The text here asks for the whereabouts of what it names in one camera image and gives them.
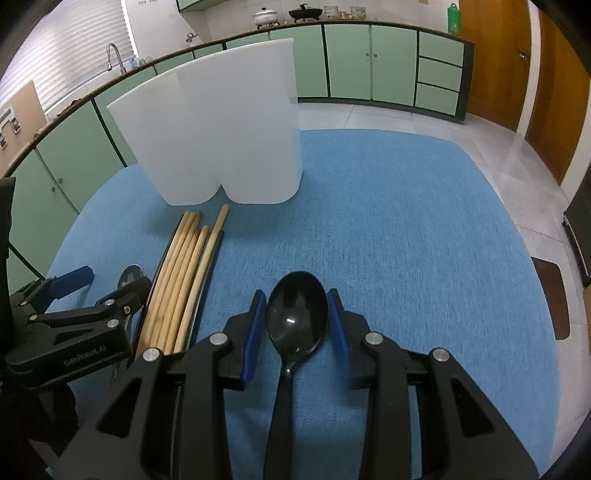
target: wooden chopstick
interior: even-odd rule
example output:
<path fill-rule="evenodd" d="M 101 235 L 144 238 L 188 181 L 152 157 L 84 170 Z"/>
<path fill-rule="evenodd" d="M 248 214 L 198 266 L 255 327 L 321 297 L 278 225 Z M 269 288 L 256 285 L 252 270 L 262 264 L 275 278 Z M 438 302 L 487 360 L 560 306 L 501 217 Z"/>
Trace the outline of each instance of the wooden chopstick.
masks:
<path fill-rule="evenodd" d="M 199 227 L 196 224 L 193 224 L 185 240 L 185 244 L 183 245 L 183 250 L 181 250 L 178 256 L 177 265 L 175 266 L 176 271 L 173 272 L 170 280 L 168 281 L 169 288 L 167 288 L 167 292 L 164 293 L 165 298 L 168 293 L 168 302 L 166 302 L 166 304 L 163 302 L 160 306 L 160 311 L 156 314 L 158 320 L 157 324 L 154 326 L 150 346 L 155 346 L 162 351 L 164 351 L 166 337 L 168 335 L 168 330 L 170 329 L 170 319 L 173 314 L 174 307 L 178 303 L 178 294 L 180 292 L 181 285 L 187 270 L 189 269 L 191 256 L 195 250 L 195 245 L 197 244 L 197 239 L 199 238 L 200 233 L 201 230 Z"/>
<path fill-rule="evenodd" d="M 171 269 L 171 273 L 170 276 L 166 282 L 166 285 L 164 287 L 164 294 L 162 295 L 162 299 L 160 301 L 160 304 L 156 305 L 157 309 L 155 310 L 155 322 L 154 322 L 154 328 L 152 330 L 152 334 L 150 336 L 150 339 L 148 341 L 148 346 L 150 347 L 154 347 L 157 346 L 158 343 L 158 337 L 160 335 L 160 331 L 163 328 L 163 324 L 165 322 L 165 318 L 164 318 L 164 314 L 166 312 L 166 308 L 168 307 L 168 304 L 170 303 L 170 301 L 174 301 L 174 297 L 173 297 L 173 291 L 174 291 L 174 286 L 176 284 L 176 280 L 178 277 L 178 274 L 183 266 L 183 262 L 185 257 L 187 256 L 187 252 L 189 251 L 189 246 L 191 244 L 191 240 L 193 238 L 197 238 L 198 233 L 197 233 L 197 223 L 196 222 L 196 217 L 193 217 L 193 221 L 191 222 L 191 224 L 189 225 L 189 229 L 185 235 L 184 238 L 182 238 L 182 245 L 180 248 L 180 251 L 178 252 L 178 256 L 174 261 L 174 265 L 172 265 L 172 269 Z"/>
<path fill-rule="evenodd" d="M 197 300 L 197 295 L 199 294 L 199 291 L 203 284 L 205 273 L 207 271 L 207 265 L 211 259 L 213 248 L 216 245 L 217 237 L 219 235 L 220 230 L 222 229 L 224 221 L 226 220 L 226 215 L 228 214 L 229 209 L 229 205 L 222 206 L 222 209 L 220 210 L 220 213 L 217 216 L 216 223 L 213 226 L 212 234 L 209 237 L 209 240 L 207 241 L 205 252 L 203 253 L 203 257 L 199 262 L 199 267 L 197 269 L 197 273 L 195 274 L 193 286 L 191 287 L 191 292 L 189 293 L 187 304 L 185 305 L 183 318 L 180 320 L 180 324 L 178 326 L 177 339 L 174 343 L 173 349 L 174 353 L 180 352 L 184 348 L 185 338 L 187 336 L 187 331 L 189 329 L 189 322 L 191 320 L 193 309 L 195 307 L 195 301 Z"/>
<path fill-rule="evenodd" d="M 139 336 L 137 349 L 135 351 L 136 358 L 139 357 L 146 348 L 148 348 L 148 340 L 150 339 L 152 330 L 154 329 L 154 305 L 161 301 L 162 295 L 164 294 L 163 286 L 165 286 L 166 281 L 168 281 L 167 271 L 170 266 L 170 263 L 174 262 L 174 259 L 178 256 L 178 251 L 180 250 L 178 242 L 182 236 L 185 227 L 187 226 L 190 216 L 191 212 L 185 212 L 183 214 L 181 222 L 179 223 L 174 233 L 173 240 L 166 253 L 166 257 L 164 258 L 162 268 L 160 268 L 160 273 L 158 275 L 158 278 L 156 279 L 156 286 L 154 287 L 154 292 L 152 294 L 150 304 L 146 306 L 147 312 L 144 319 L 144 325 L 142 328 L 142 332 Z"/>
<path fill-rule="evenodd" d="M 185 336 L 185 344 L 183 347 L 185 349 L 189 348 L 191 340 L 195 338 L 196 333 L 199 331 L 201 320 L 203 318 L 203 309 L 205 307 L 207 292 L 209 291 L 209 285 L 212 281 L 212 271 L 216 266 L 217 257 L 222 247 L 223 237 L 224 231 L 220 230 L 220 233 L 217 236 L 216 245 L 213 247 L 212 257 L 209 259 L 209 263 L 207 264 L 205 279 L 203 280 L 203 284 L 199 289 L 199 294 L 197 295 L 197 300 L 195 302 L 195 306 L 193 307 L 193 312 L 191 313 L 189 328 L 187 329 L 187 335 Z"/>
<path fill-rule="evenodd" d="M 183 278 L 183 283 L 174 307 L 174 311 L 170 314 L 170 322 L 167 336 L 165 337 L 163 344 L 160 341 L 158 342 L 158 348 L 160 348 L 166 355 L 169 355 L 173 352 L 174 343 L 177 339 L 180 318 L 183 313 L 187 301 L 187 296 L 189 295 L 189 288 L 191 287 L 191 282 L 193 281 L 193 277 L 195 276 L 197 263 L 199 262 L 199 258 L 201 257 L 201 253 L 203 252 L 203 247 L 205 246 L 205 240 L 207 240 L 208 234 L 209 227 L 205 225 L 201 229 L 201 234 L 199 235 L 199 239 L 197 240 L 197 245 L 194 247 L 193 253 L 191 255 L 189 267 Z"/>

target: drawer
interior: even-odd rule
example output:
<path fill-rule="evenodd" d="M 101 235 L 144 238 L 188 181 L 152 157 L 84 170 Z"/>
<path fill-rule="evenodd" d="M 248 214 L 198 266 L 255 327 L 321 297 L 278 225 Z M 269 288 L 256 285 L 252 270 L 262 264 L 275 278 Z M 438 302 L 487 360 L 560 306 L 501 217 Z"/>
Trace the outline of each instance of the drawer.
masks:
<path fill-rule="evenodd" d="M 417 83 L 417 100 L 415 101 L 415 106 L 448 115 L 455 115 L 457 96 L 458 94 L 456 92 L 450 90 Z"/>
<path fill-rule="evenodd" d="M 418 59 L 418 81 L 459 92 L 462 69 L 440 61 Z"/>
<path fill-rule="evenodd" d="M 458 40 L 420 32 L 418 36 L 419 55 L 431 59 L 443 60 L 462 66 L 464 62 L 464 44 Z"/>

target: spoon handle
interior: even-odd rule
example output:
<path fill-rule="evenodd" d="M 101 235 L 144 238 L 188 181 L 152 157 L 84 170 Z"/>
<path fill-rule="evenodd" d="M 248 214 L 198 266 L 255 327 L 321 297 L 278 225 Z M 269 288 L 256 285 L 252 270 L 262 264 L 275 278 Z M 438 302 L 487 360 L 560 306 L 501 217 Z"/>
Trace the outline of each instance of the spoon handle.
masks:
<path fill-rule="evenodd" d="M 267 439 L 264 480 L 290 480 L 293 377 L 281 373 Z"/>

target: table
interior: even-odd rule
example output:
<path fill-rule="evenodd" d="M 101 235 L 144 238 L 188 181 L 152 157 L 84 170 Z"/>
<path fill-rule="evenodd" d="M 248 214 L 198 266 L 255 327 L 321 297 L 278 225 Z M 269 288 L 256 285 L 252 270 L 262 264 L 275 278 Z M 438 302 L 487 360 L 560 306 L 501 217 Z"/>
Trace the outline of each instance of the table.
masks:
<path fill-rule="evenodd" d="M 311 271 L 403 348 L 452 352 L 543 471 L 558 411 L 556 342 L 527 249 L 476 165 L 456 144 L 414 134 L 305 131 L 301 141 L 292 199 L 230 203 L 198 338 L 245 311 L 257 288 L 269 295 L 284 274 Z M 220 190 L 190 209 L 211 226 L 226 202 Z M 94 304 L 131 263 L 153 275 L 184 210 L 164 203 L 140 166 L 120 171 L 82 210 L 50 270 L 89 265 L 94 283 L 52 308 Z M 261 478 L 279 371 L 265 335 L 249 389 L 226 393 L 236 480 Z M 104 397 L 108 374 L 72 383 L 81 418 Z M 339 382 L 325 342 L 295 378 L 294 479 L 358 477 L 366 401 Z"/>

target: spoon bowl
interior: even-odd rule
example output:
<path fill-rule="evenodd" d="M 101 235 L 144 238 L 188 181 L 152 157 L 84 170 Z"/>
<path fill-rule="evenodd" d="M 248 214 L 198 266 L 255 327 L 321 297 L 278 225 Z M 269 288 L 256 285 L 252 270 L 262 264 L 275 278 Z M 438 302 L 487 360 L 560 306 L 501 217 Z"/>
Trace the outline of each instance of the spoon bowl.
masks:
<path fill-rule="evenodd" d="M 293 272 L 273 289 L 267 307 L 267 328 L 284 369 L 310 356 L 322 342 L 328 323 L 326 293 L 308 272 Z"/>
<path fill-rule="evenodd" d="M 129 265 L 128 267 L 123 270 L 123 273 L 119 277 L 119 281 L 117 282 L 117 288 L 125 287 L 128 283 L 137 280 L 140 277 L 144 276 L 144 272 L 142 267 L 139 265 Z"/>
<path fill-rule="evenodd" d="M 318 279 L 292 272 L 273 289 L 267 305 L 267 328 L 281 356 L 281 373 L 267 439 L 264 480 L 289 480 L 293 429 L 293 373 L 319 347 L 329 305 Z"/>

